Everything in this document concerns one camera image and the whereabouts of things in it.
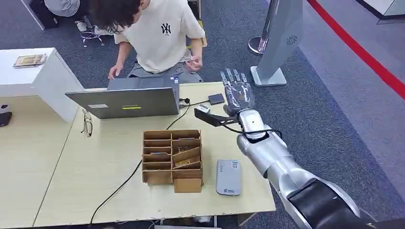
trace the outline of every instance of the red line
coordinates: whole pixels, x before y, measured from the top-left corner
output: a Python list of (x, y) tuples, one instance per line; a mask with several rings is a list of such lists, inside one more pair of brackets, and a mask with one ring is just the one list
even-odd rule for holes
[(388, 86), (405, 99), (405, 84), (389, 72), (381, 63), (371, 56), (355, 39), (353, 39), (316, 0), (307, 0), (330, 28), (359, 56)]

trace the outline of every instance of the wooden compartment box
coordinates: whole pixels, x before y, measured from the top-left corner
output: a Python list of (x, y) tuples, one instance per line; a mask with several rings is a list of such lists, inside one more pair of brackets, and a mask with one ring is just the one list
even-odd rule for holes
[(174, 192), (201, 192), (203, 162), (199, 130), (145, 131), (142, 149), (144, 183), (174, 184)]

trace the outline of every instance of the black wire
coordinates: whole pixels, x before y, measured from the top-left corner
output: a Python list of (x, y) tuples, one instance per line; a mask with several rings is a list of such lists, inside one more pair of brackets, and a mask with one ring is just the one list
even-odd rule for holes
[(194, 106), (194, 105), (203, 104), (203, 103), (206, 103), (206, 102), (209, 102), (209, 100), (205, 100), (205, 101), (202, 101), (202, 102), (199, 102), (199, 103), (196, 103), (196, 104), (190, 104), (190, 105), (186, 105), (186, 106)]
[[(192, 104), (190, 104), (190, 100), (189, 100), (189, 101), (188, 101), (188, 105), (187, 105), (187, 110), (186, 110), (186, 112), (184, 112), (184, 114), (182, 114), (180, 117), (178, 117), (176, 120), (174, 120), (174, 121), (166, 128), (166, 130), (168, 130), (168, 129), (169, 129), (174, 123), (176, 123), (179, 119), (183, 118), (183, 116), (185, 116), (185, 115), (187, 114), (187, 112), (189, 111), (189, 108), (190, 108), (191, 105), (192, 105)], [(134, 174), (135, 174), (136, 171), (138, 170), (138, 168), (139, 168), (139, 166), (140, 166), (141, 163), (142, 163), (142, 160), (139, 161), (137, 167), (136, 167), (135, 170), (132, 172), (132, 174), (128, 177), (128, 179), (126, 179), (126, 180), (124, 181), (124, 183), (122, 183), (109, 197), (107, 197), (107, 199), (105, 199), (105, 200), (103, 201), (103, 203), (101, 203), (101, 204), (96, 208), (96, 210), (94, 211), (94, 213), (93, 213), (93, 215), (92, 215), (92, 217), (91, 217), (89, 227), (91, 227), (91, 225), (93, 224), (93, 219), (94, 219), (94, 216), (96, 215), (97, 211), (98, 211), (113, 195), (115, 195), (115, 194), (134, 176)]]
[(139, 168), (139, 166), (140, 166), (141, 163), (142, 163), (142, 160), (139, 161), (137, 167), (136, 167), (135, 170), (132, 172), (132, 174), (128, 177), (128, 179), (126, 179), (126, 180), (124, 181), (124, 183), (122, 183), (109, 197), (107, 197), (107, 199), (105, 199), (105, 200), (103, 201), (103, 203), (101, 203), (101, 204), (96, 208), (96, 210), (94, 211), (94, 213), (93, 213), (93, 215), (92, 215), (92, 217), (91, 217), (89, 227), (91, 227), (91, 225), (93, 224), (93, 219), (94, 219), (94, 216), (96, 215), (97, 211), (98, 211), (113, 195), (115, 195), (115, 194), (131, 179), (131, 177), (134, 176), (135, 172), (138, 170), (138, 168)]
[(189, 111), (190, 106), (187, 106), (187, 110), (186, 112), (184, 112), (184, 114), (182, 114), (180, 117), (178, 117), (176, 120), (174, 120), (167, 128), (166, 130), (168, 130), (173, 124), (175, 124), (179, 119), (183, 118), (183, 116), (185, 116), (187, 114), (187, 112)]
[(225, 124), (222, 124), (223, 127), (225, 127), (226, 129), (238, 133), (238, 134), (244, 134), (244, 135), (252, 135), (252, 134), (259, 134), (259, 133), (265, 133), (265, 132), (275, 132), (278, 133), (278, 135), (280, 135), (280, 138), (283, 139), (283, 134), (281, 133), (281, 131), (279, 130), (275, 130), (275, 129), (267, 129), (267, 130), (256, 130), (256, 131), (250, 131), (250, 132), (245, 132), (245, 131), (238, 131), (235, 129), (232, 129), (230, 127), (228, 127)]

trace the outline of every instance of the eyeglasses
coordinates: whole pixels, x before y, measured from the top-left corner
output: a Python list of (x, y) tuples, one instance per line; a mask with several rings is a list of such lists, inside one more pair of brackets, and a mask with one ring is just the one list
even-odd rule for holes
[(91, 121), (91, 115), (85, 109), (82, 109), (82, 111), (85, 119), (83, 121), (83, 130), (81, 133), (85, 133), (87, 137), (91, 137), (91, 134), (93, 133), (93, 123)]

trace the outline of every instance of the robotic hand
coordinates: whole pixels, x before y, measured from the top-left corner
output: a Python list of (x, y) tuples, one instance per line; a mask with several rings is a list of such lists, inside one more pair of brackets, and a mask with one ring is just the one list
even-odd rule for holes
[(263, 123), (253, 109), (255, 99), (245, 75), (220, 72), (228, 105), (222, 117), (194, 110), (197, 118), (214, 126), (238, 122), (243, 131), (237, 137), (239, 149), (278, 193), (286, 212), (301, 229), (370, 228), (360, 219), (360, 210), (339, 186), (304, 170), (288, 152), (286, 143)]

